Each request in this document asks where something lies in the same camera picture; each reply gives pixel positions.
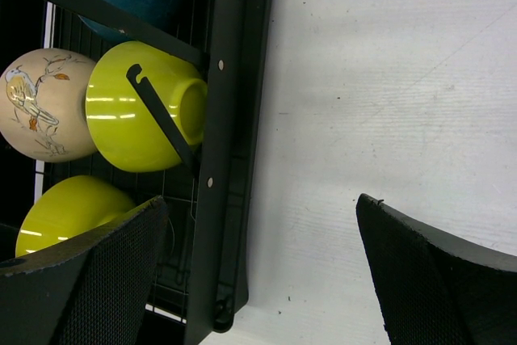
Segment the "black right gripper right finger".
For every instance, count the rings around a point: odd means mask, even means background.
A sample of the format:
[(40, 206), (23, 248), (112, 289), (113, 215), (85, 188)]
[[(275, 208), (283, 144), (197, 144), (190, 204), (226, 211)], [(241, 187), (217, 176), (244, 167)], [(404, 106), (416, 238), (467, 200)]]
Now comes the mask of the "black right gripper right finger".
[(356, 218), (392, 344), (514, 344), (516, 257), (363, 194)]

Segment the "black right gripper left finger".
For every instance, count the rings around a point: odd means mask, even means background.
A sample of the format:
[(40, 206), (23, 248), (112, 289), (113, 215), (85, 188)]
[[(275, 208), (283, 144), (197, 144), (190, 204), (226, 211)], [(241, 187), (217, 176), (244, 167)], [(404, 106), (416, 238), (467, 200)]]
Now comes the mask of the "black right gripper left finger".
[(156, 196), (107, 224), (1, 263), (3, 344), (134, 344), (168, 220)]

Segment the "lime green bowl front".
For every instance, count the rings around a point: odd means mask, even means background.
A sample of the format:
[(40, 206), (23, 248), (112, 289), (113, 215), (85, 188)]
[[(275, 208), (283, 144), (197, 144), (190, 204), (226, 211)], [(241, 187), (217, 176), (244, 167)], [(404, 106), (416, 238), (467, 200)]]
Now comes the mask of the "lime green bowl front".
[(125, 192), (90, 175), (65, 179), (48, 189), (21, 225), (15, 255), (24, 256), (108, 223), (136, 207)]

